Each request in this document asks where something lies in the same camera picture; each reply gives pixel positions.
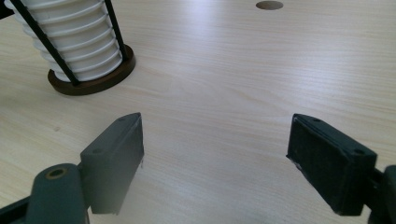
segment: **white cylindrical object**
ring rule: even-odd
[[[22,0],[32,17],[58,50],[79,81],[90,81],[111,73],[122,62],[120,48],[107,15],[104,0]],[[16,10],[23,31],[34,40],[33,45],[49,62],[55,76],[69,82],[41,41]]]

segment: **table surface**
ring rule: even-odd
[[[118,216],[92,223],[366,223],[339,217],[285,157],[291,117],[323,119],[396,163],[396,2],[117,0],[137,65],[72,97],[21,25],[0,21],[0,207],[141,112],[146,155]]]

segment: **black metal bar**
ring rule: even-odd
[[[385,169],[381,189],[391,223],[396,224],[396,165],[388,166]]]
[[[122,40],[122,35],[119,24],[117,22],[116,13],[114,13],[114,8],[110,0],[105,0],[105,4],[107,7],[108,17],[110,17],[111,24],[113,25],[114,33],[116,34],[117,41],[119,42],[120,51],[122,54],[122,60],[126,61],[128,60],[128,55],[126,54],[126,49]]]
[[[0,209],[0,223],[24,223],[30,197]]]
[[[0,20],[8,17],[10,15],[14,14],[14,11],[11,9],[8,9],[5,5],[4,5],[4,1],[0,1]]]
[[[383,190],[384,174],[375,169],[371,176],[368,177],[367,191],[365,195],[365,204],[372,210],[369,222],[370,224],[386,224],[390,222],[390,216],[385,203]]]
[[[288,158],[340,216],[359,216],[376,153],[323,120],[295,114]]]
[[[41,43],[43,43],[44,47],[46,47],[47,51],[53,57],[55,62],[59,64],[59,66],[64,71],[64,74],[72,82],[73,86],[77,86],[79,81],[73,74],[72,70],[67,66],[66,62],[59,54],[58,50],[53,47],[52,43],[48,39],[47,35],[41,30],[40,26],[38,25],[37,21],[30,15],[29,11],[27,10],[26,6],[20,0],[11,0],[11,3],[15,6],[15,8],[20,12],[23,18],[26,20],[27,24],[32,28],[33,32],[37,35],[38,39],[40,39]]]
[[[144,154],[140,113],[117,119],[81,152],[85,204],[93,214],[120,212]]]

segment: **screw hole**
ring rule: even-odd
[[[277,1],[262,1],[256,7],[264,10],[277,10],[283,7],[283,3]]]
[[[58,179],[61,178],[62,176],[64,176],[66,174],[67,170],[66,168],[56,168],[54,170],[49,171],[46,174],[46,178],[47,179]]]

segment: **round base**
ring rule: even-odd
[[[65,95],[88,95],[107,90],[110,87],[119,84],[128,77],[129,74],[131,74],[132,70],[134,70],[134,66],[136,65],[134,51],[128,45],[125,45],[125,49],[128,55],[128,60],[122,62],[116,70],[104,77],[100,77],[92,81],[80,82],[77,86],[73,86],[71,82],[61,81],[55,76],[55,73],[52,70],[49,70],[49,83],[56,91]]]

